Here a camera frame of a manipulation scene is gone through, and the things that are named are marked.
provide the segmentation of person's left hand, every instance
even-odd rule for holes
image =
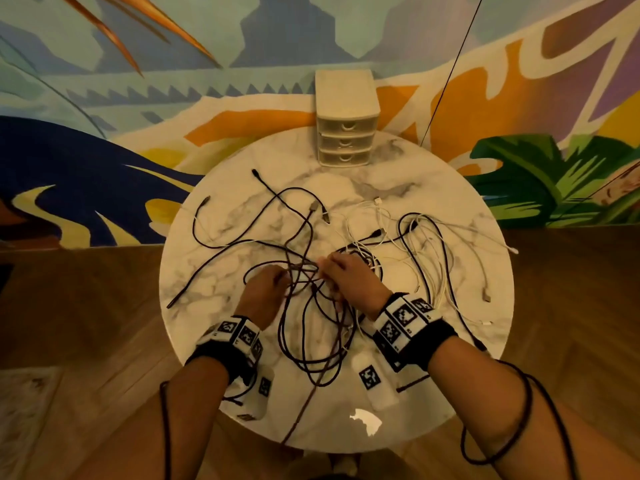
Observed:
[[[234,315],[244,315],[265,330],[276,318],[291,284],[287,270],[272,264],[247,281]]]

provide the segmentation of hand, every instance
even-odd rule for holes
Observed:
[[[234,315],[244,315],[265,330],[276,318],[290,284],[284,268],[275,264],[263,267],[247,281]]]
[[[329,282],[333,297],[339,303],[346,299],[370,320],[378,318],[392,293],[362,258],[354,254],[331,253],[318,259],[317,264],[320,277]]]

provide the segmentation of small drawer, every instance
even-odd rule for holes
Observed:
[[[324,166],[350,167],[369,163],[370,150],[357,153],[327,153],[318,150],[318,163]]]
[[[368,136],[375,133],[378,119],[337,121],[318,118],[317,125],[322,136]]]
[[[373,144],[373,135],[360,137],[336,138],[332,136],[318,135],[320,150],[328,153],[353,153],[370,150]]]

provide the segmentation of white marble tabletop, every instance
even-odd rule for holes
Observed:
[[[350,223],[357,238],[378,229],[375,213],[362,209],[364,206],[354,209],[359,202],[376,197],[382,199],[382,206],[393,217],[423,212],[448,223],[471,226],[504,242],[496,220],[480,195],[464,177],[428,151],[402,138],[379,132],[374,139],[369,165],[327,168],[318,165],[316,160],[315,131],[315,128],[285,131],[238,151],[202,179],[176,215],[160,267],[160,304],[167,333],[181,362],[186,361],[197,339],[211,324],[233,313],[244,288],[242,278],[246,270],[269,259],[283,259],[281,251],[267,250],[256,243],[236,246],[206,266],[175,306],[166,308],[194,270],[215,253],[198,245],[191,235],[193,213],[203,199],[211,197],[200,211],[196,232],[205,242],[216,245],[233,240],[271,198],[252,176],[253,168],[274,190],[304,187],[316,193],[329,209],[331,226],[338,232],[321,220],[320,212],[315,212],[311,219],[316,232],[308,255],[311,259],[344,245],[340,236],[340,233],[344,234],[343,216],[351,211]],[[285,200],[305,215],[313,201],[311,197],[293,191]],[[300,224],[301,219],[290,210],[272,205],[248,237],[284,243]],[[444,227],[442,232],[455,256],[451,279],[460,310],[468,318],[473,333],[485,343],[494,358],[499,358],[513,314],[513,275],[508,252],[468,230],[458,228],[459,236]],[[297,250],[301,251],[303,244],[300,242]],[[414,291],[416,276],[407,265],[393,259],[403,259],[406,255],[392,244],[379,246],[373,252],[382,258],[383,281],[391,290]],[[482,297],[485,278],[478,257],[486,270],[492,297],[490,303]],[[292,299],[285,331],[290,348],[298,356],[301,338],[300,322],[296,318],[301,316],[301,307],[308,297],[304,293]],[[424,295],[423,287],[419,294]],[[460,337],[470,341],[452,307],[445,305],[441,310]],[[281,353],[276,329],[274,322],[261,334],[265,347],[261,363],[270,365],[275,371],[267,415],[258,421],[238,421],[244,427],[280,442],[291,428],[312,385],[306,374]],[[326,356],[335,332],[335,325],[313,307],[307,314],[307,353],[316,358]],[[432,380],[427,379],[400,393],[396,405],[373,411],[381,425],[375,434],[371,434],[371,428],[367,434],[364,422],[352,419],[352,416],[356,409],[372,411],[372,406],[350,367],[349,358],[371,347],[371,343],[369,339],[356,336],[338,379],[329,387],[318,389],[287,444],[323,452],[370,451],[428,433],[453,416],[452,407]],[[416,366],[409,365],[399,374],[389,368],[385,375],[399,387],[424,374]],[[237,407],[225,402],[220,409],[236,419]]]

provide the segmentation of mural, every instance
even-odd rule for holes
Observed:
[[[640,220],[640,0],[480,1],[0,0],[0,244],[163,242],[213,166],[315,124],[318,67],[372,68],[378,128],[501,225]]]

